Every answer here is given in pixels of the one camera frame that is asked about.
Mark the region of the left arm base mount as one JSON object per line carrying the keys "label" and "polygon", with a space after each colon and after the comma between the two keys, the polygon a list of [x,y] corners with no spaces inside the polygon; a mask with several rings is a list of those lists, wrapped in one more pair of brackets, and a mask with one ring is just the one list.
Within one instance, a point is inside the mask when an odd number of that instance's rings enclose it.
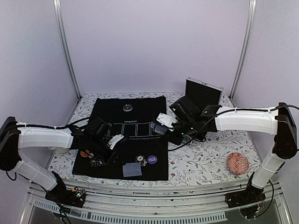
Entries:
{"label": "left arm base mount", "polygon": [[47,191],[45,199],[58,204],[69,205],[72,207],[83,208],[85,203],[86,190],[75,187],[73,189],[64,189],[55,187]]}

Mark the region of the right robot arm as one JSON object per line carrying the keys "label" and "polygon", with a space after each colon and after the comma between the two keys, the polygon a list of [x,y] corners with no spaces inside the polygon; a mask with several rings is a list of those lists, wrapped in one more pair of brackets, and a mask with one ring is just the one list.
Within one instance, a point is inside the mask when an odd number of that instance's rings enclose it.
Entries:
{"label": "right robot arm", "polygon": [[297,148],[297,128],[290,112],[290,105],[279,103],[269,108],[232,108],[221,105],[208,105],[200,110],[187,97],[175,101],[170,109],[175,116],[159,114],[157,121],[166,126],[168,140],[180,145],[183,135],[203,141],[207,132],[240,130],[274,135],[274,146],[254,172],[246,189],[228,193],[229,207],[264,200],[263,189],[285,161],[294,157]]}

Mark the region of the clear acrylic dealer button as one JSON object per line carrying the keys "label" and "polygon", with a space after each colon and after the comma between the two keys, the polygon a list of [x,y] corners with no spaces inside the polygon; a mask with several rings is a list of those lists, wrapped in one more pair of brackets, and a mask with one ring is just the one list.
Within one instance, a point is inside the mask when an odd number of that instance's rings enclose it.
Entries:
{"label": "clear acrylic dealer button", "polygon": [[130,111],[132,111],[132,110],[133,110],[133,106],[130,105],[130,104],[125,104],[125,105],[123,106],[123,111],[125,111],[125,112],[130,112]]}

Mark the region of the orange big blind button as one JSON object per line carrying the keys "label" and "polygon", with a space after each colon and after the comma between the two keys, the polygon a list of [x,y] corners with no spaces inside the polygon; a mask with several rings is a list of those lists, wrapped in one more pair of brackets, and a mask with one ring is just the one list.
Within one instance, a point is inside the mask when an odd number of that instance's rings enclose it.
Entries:
{"label": "orange big blind button", "polygon": [[83,158],[87,158],[89,156],[89,151],[88,150],[80,151],[80,156]]}

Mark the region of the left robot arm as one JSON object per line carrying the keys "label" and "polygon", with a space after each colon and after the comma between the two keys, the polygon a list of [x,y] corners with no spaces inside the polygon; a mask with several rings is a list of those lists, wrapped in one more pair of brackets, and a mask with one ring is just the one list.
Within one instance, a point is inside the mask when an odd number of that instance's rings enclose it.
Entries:
{"label": "left robot arm", "polygon": [[45,126],[17,122],[7,117],[0,128],[0,169],[13,171],[30,182],[41,186],[47,200],[58,204],[82,207],[85,190],[77,187],[68,190],[62,178],[48,171],[19,152],[23,148],[48,147],[78,150],[91,159],[92,165],[109,165],[116,162],[116,147],[124,140],[122,134],[105,139],[110,126],[96,118],[81,129],[73,122],[65,126]]}

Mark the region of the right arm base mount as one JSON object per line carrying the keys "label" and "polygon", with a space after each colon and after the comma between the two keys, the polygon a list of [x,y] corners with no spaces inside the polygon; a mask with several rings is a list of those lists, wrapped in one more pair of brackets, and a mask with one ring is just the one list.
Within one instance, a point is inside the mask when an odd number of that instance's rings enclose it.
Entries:
{"label": "right arm base mount", "polygon": [[229,208],[243,206],[239,212],[246,219],[255,218],[259,214],[265,199],[263,190],[254,187],[225,195],[225,202]]}

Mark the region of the black white chip stack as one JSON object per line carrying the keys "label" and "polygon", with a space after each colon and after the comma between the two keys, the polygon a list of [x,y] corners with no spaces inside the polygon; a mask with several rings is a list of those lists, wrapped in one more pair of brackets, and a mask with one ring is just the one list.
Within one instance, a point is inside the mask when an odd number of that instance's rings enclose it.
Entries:
{"label": "black white chip stack", "polygon": [[88,155],[88,158],[90,160],[91,167],[100,167],[105,165],[105,161],[102,158],[100,158],[97,154],[90,153]]}

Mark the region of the orange black poker chip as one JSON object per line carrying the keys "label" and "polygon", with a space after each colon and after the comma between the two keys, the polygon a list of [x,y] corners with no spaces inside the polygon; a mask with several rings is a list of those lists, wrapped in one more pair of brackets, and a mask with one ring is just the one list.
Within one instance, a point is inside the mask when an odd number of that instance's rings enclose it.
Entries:
{"label": "orange black poker chip", "polygon": [[140,163],[141,167],[145,167],[147,165],[147,160],[143,155],[136,156],[136,163]]}

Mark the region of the purple small blind button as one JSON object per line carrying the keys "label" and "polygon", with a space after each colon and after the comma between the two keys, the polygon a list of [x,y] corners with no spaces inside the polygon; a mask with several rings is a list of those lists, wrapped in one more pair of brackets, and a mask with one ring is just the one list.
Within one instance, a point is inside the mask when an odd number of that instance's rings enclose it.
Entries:
{"label": "purple small blind button", "polygon": [[157,163],[157,157],[154,156],[154,155],[150,155],[148,158],[147,158],[147,163],[148,164],[156,164]]}

